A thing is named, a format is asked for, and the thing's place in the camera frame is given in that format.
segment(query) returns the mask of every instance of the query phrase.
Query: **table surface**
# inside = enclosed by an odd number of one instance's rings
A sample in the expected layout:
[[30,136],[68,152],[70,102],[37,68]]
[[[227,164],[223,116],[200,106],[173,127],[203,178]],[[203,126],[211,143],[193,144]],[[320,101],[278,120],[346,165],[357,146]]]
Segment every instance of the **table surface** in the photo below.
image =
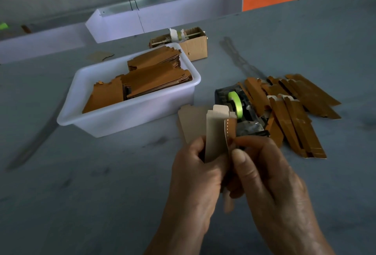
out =
[[[341,120],[313,117],[327,160],[282,150],[306,181],[338,254],[371,254],[376,231],[376,0],[298,0],[206,20],[209,57],[195,105],[260,74],[301,73],[342,102]],[[157,229],[181,147],[171,115],[103,138],[56,117],[86,57],[121,57],[164,31],[0,66],[1,254],[141,254]],[[231,41],[237,52],[228,50]],[[240,65],[239,56],[246,63]],[[219,200],[201,254],[270,254],[244,198]]]

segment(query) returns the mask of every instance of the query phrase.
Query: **plastic bin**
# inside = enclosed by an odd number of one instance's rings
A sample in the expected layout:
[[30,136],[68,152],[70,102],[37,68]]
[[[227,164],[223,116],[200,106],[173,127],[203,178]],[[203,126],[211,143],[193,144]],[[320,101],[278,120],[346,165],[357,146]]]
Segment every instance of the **plastic bin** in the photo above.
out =
[[[170,43],[167,46],[181,50],[177,43]],[[154,49],[78,70],[58,116],[58,124],[74,124],[94,137],[102,137],[177,113],[181,106],[193,104],[194,87],[200,83],[201,76],[182,51],[181,67],[190,71],[192,81],[82,114],[93,85],[97,81],[109,82],[117,75],[129,72],[128,60]]]

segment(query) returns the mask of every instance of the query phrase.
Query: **small cardboard box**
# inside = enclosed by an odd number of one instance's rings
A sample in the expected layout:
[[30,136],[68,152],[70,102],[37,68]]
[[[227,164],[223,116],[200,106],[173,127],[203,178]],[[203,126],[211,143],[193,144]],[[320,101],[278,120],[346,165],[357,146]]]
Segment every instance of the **small cardboard box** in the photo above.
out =
[[[195,61],[195,60],[207,58],[208,57],[208,44],[206,41],[207,37],[206,37],[205,32],[202,31],[200,27],[195,27],[195,28],[184,30],[184,31],[186,35],[200,33],[192,37],[189,37],[189,40],[179,42],[179,45],[183,49],[184,53],[188,56],[188,59],[190,61]],[[163,42],[167,38],[171,38],[170,34],[165,34],[157,38],[150,39],[149,47],[155,48],[160,45],[171,43],[171,41]]]

